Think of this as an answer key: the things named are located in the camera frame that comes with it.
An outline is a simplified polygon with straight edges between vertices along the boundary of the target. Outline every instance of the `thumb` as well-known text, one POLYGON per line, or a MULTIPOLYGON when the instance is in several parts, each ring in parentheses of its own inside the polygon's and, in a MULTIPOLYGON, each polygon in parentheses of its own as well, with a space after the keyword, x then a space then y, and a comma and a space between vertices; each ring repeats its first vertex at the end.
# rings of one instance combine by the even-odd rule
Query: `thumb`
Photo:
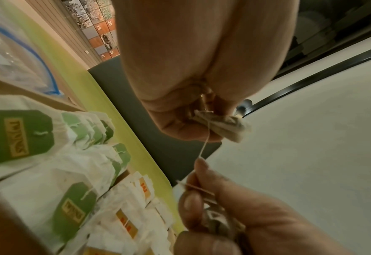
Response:
POLYGON ((298 217, 282 201, 237 185, 210 169, 202 158, 197 158, 194 169, 201 188, 214 193, 218 204, 247 227, 272 224, 285 216, 298 217))

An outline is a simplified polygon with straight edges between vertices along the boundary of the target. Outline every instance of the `skin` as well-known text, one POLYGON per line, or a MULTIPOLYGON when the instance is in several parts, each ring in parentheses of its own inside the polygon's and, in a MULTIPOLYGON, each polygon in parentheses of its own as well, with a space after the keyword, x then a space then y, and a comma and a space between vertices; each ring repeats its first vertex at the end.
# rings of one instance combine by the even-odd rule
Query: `skin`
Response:
MULTIPOLYGON (((236 185, 209 169, 201 158, 194 167, 187 182, 213 192, 217 202, 246 226, 256 255, 352 254, 282 201, 236 185)), ((178 236, 174 255, 241 254, 235 243, 208 234, 201 225, 203 201, 197 191, 186 191, 178 209, 189 231, 178 236)))
MULTIPOLYGON (((298 0, 113 0, 120 57, 138 99, 165 134, 205 140, 195 109, 229 115, 275 76, 298 0)), ((219 141, 216 134, 210 141, 219 141)))

